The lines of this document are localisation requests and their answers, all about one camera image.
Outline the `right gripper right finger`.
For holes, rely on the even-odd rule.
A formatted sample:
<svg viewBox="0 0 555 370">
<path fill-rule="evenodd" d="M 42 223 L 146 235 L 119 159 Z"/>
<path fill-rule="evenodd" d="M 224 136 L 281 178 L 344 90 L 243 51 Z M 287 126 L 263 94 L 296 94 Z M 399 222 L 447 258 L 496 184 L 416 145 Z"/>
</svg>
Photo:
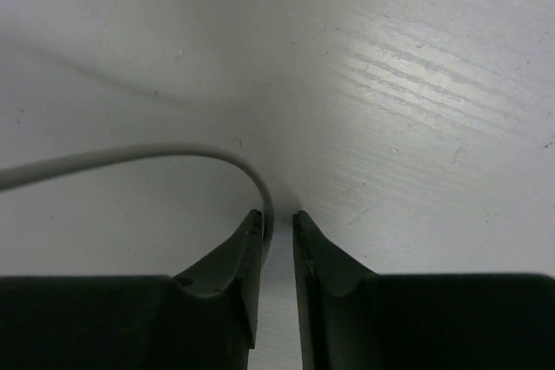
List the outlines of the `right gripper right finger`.
<svg viewBox="0 0 555 370">
<path fill-rule="evenodd" d="M 554 281 L 540 274 L 380 275 L 293 218 L 306 369 L 551 369 Z"/>
</svg>

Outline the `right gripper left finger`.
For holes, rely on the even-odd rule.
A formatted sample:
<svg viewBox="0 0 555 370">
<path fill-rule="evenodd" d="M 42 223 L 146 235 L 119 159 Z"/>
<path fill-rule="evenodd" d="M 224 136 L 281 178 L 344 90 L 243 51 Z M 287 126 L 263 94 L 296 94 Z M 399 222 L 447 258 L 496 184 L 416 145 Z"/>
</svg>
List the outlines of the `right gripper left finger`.
<svg viewBox="0 0 555 370">
<path fill-rule="evenodd" d="M 176 276 L 9 276 L 4 369 L 244 369 L 255 346 L 259 211 Z"/>
</svg>

